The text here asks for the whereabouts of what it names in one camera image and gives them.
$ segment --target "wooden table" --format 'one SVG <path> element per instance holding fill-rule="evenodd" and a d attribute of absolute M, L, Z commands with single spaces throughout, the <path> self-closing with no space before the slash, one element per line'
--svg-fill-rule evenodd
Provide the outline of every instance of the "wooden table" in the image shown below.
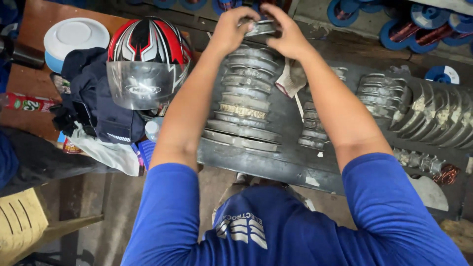
<path fill-rule="evenodd" d="M 26 0 L 18 41 L 44 51 L 43 38 L 48 29 L 68 18 L 95 19 L 111 34 L 128 20 L 43 0 Z M 60 100 L 61 97 L 49 78 L 50 73 L 51 70 L 46 64 L 42 70 L 13 64 L 7 91 Z M 56 141 L 59 131 L 54 129 L 51 121 L 53 117 L 50 113 L 4 109 L 0 113 L 0 124 L 28 131 L 49 141 Z"/>

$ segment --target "hand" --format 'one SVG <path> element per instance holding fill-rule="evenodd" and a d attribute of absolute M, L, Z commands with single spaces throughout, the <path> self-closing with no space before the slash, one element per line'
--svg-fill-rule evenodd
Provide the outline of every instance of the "hand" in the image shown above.
<path fill-rule="evenodd" d="M 282 30 L 281 38 L 269 38 L 266 40 L 266 44 L 269 47 L 297 61 L 301 61 L 307 55 L 307 52 L 315 51 L 304 35 L 302 35 L 296 22 L 284 11 L 271 4 L 262 4 L 261 9 L 272 15 L 279 22 Z"/>
<path fill-rule="evenodd" d="M 221 58 L 236 50 L 243 41 L 245 33 L 253 29 L 251 22 L 238 27 L 240 19 L 244 17 L 250 17 L 254 21 L 260 20 L 260 15 L 249 7 L 239 7 L 223 12 L 207 49 Z"/>

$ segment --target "white plate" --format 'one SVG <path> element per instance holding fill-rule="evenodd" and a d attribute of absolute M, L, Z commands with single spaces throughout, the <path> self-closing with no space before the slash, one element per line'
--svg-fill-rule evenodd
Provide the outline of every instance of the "white plate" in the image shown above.
<path fill-rule="evenodd" d="M 52 26 L 44 36 L 44 47 L 54 58 L 64 60 L 76 49 L 107 48 L 110 34 L 104 25 L 90 18 L 69 18 Z"/>

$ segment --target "blue shirt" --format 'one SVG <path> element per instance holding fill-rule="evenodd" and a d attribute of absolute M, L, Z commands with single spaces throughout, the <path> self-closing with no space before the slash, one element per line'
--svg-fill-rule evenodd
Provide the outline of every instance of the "blue shirt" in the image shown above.
<path fill-rule="evenodd" d="M 256 186 L 230 197 L 198 243 L 197 174 L 158 165 L 148 173 L 122 266 L 468 265 L 393 156 L 360 156 L 342 178 L 357 231 L 285 190 Z"/>
<path fill-rule="evenodd" d="M 11 143 L 0 130 L 0 189 L 12 179 L 18 171 L 18 158 Z"/>

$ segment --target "helmet visor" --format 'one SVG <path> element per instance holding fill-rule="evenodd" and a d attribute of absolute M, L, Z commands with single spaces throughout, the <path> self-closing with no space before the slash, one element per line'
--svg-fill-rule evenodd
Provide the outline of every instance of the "helmet visor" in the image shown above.
<path fill-rule="evenodd" d="M 131 110 L 158 108 L 172 99 L 187 78 L 190 64 L 107 62 L 114 103 Z"/>

